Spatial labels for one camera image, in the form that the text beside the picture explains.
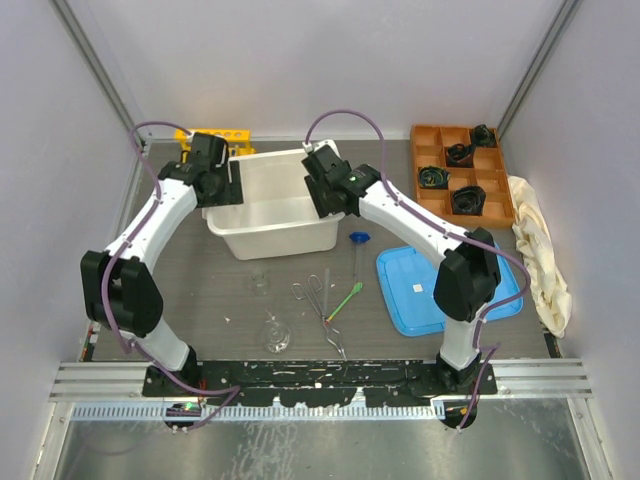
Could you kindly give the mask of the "yellow test tube rack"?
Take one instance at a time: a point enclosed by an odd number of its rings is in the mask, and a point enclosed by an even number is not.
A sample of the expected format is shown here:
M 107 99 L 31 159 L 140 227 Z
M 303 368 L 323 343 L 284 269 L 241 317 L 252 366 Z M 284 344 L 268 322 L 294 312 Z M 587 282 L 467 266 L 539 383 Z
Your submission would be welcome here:
M 191 128 L 191 134 L 187 135 L 184 131 L 176 129 L 174 131 L 174 139 L 177 140 L 181 148 L 185 151 L 191 150 L 191 144 L 195 133 L 215 135 L 224 138 L 229 144 L 230 156 L 244 156 L 256 153 L 251 146 L 251 132 L 249 130 L 232 130 L 232 129 L 215 129 L 215 128 Z

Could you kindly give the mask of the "blue handled brush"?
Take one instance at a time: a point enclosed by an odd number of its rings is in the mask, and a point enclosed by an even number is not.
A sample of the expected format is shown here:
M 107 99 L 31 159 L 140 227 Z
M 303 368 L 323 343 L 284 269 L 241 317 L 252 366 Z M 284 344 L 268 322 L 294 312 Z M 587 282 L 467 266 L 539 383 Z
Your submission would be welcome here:
M 354 247 L 354 282 L 358 283 L 361 277 L 362 265 L 365 256 L 365 246 L 370 241 L 371 237 L 367 232 L 354 231 L 349 235 Z

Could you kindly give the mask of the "white plastic bin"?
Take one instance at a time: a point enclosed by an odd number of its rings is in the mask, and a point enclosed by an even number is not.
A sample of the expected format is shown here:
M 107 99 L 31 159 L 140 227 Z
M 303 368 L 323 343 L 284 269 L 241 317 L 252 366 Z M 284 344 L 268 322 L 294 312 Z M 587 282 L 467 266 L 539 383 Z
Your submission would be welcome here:
M 239 260 L 328 251 L 342 214 L 318 216 L 304 177 L 302 149 L 238 158 L 244 202 L 207 208 L 202 217 Z

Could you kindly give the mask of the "metal crucible tongs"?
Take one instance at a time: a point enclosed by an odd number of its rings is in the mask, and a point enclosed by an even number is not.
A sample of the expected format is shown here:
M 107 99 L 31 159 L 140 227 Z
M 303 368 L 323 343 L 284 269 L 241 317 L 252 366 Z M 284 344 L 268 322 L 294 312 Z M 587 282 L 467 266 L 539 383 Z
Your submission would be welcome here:
M 296 300 L 306 300 L 320 318 L 321 324 L 325 331 L 326 341 L 337 351 L 340 358 L 347 360 L 346 351 L 342 343 L 342 335 L 338 329 L 330 324 L 326 307 L 320 301 L 320 293 L 323 291 L 323 284 L 319 277 L 312 274 L 308 277 L 306 284 L 294 282 L 291 285 L 291 291 Z

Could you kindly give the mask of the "small glass beaker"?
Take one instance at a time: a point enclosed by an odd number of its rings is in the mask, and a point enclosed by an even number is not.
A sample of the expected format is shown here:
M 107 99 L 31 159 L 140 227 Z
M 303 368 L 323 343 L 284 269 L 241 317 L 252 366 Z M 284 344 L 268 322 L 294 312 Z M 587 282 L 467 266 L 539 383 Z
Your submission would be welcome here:
M 257 295 L 266 295 L 270 288 L 268 274 L 261 268 L 255 268 L 251 272 L 249 285 Z

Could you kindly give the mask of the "glass funnel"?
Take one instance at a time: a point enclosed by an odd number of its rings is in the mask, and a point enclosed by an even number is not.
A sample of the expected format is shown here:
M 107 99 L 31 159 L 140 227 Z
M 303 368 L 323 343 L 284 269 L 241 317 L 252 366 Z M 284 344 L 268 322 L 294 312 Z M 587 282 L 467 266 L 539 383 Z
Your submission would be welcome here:
M 281 354 L 292 342 L 292 330 L 288 323 L 268 312 L 260 330 L 260 340 L 266 351 Z

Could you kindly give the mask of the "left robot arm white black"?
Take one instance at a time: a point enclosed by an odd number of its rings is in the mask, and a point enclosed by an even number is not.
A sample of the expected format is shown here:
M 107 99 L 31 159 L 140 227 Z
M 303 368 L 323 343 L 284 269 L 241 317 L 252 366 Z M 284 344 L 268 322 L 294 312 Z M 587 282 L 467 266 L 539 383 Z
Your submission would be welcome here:
M 155 265 L 193 211 L 244 201 L 240 165 L 231 157 L 227 137 L 208 131 L 183 134 L 186 147 L 152 175 L 152 193 L 132 222 L 111 244 L 87 251 L 80 262 L 88 318 L 110 329 L 125 352 L 136 350 L 152 361 L 178 396 L 194 393 L 201 373 L 194 348 L 163 317 Z

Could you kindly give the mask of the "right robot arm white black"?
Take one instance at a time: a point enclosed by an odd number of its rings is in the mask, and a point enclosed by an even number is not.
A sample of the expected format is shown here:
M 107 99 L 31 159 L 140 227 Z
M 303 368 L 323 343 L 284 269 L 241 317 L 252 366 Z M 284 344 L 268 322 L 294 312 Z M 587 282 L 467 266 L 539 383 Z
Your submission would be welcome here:
M 459 394 L 478 371 L 476 328 L 501 281 L 492 235 L 451 224 L 403 195 L 368 164 L 353 168 L 333 142 L 303 145 L 305 184 L 318 216 L 343 213 L 373 222 L 420 252 L 436 269 L 434 301 L 445 315 L 436 356 L 444 390 Z

